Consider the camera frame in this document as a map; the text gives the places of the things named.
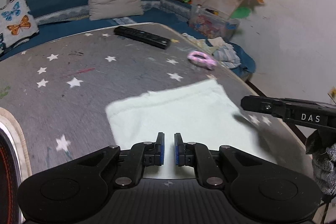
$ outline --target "screw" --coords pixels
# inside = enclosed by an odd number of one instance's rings
[[[128,177],[121,177],[121,178],[117,178],[115,180],[115,183],[121,186],[125,186],[125,185],[129,185],[131,184],[132,180]]]
[[[210,185],[220,185],[223,183],[223,180],[221,178],[218,178],[218,177],[210,177],[207,179],[207,183],[210,184]]]

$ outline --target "black remote control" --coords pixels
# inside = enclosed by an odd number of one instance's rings
[[[144,42],[146,44],[162,48],[164,50],[167,49],[171,43],[170,39],[168,38],[160,37],[149,32],[144,32],[124,26],[119,26],[115,28],[114,33],[122,37],[128,37],[136,41]]]

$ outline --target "pink ring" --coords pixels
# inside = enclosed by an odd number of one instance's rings
[[[203,52],[193,51],[188,54],[188,59],[196,63],[204,64],[209,69],[213,69],[213,67],[217,65],[217,62],[215,60],[213,60],[209,55]]]

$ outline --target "transparent plastic bin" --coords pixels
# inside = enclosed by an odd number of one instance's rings
[[[220,11],[218,15],[214,15],[206,9],[216,10],[211,7],[192,5],[189,26],[208,38],[222,37],[225,41],[229,41],[240,21],[236,18],[229,18]]]

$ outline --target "orange butterfly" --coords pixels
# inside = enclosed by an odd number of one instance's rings
[[[12,35],[18,35],[21,28],[23,29],[29,29],[31,24],[28,21],[28,16],[25,15],[22,19],[19,25],[9,25],[7,26],[7,29],[11,31]]]

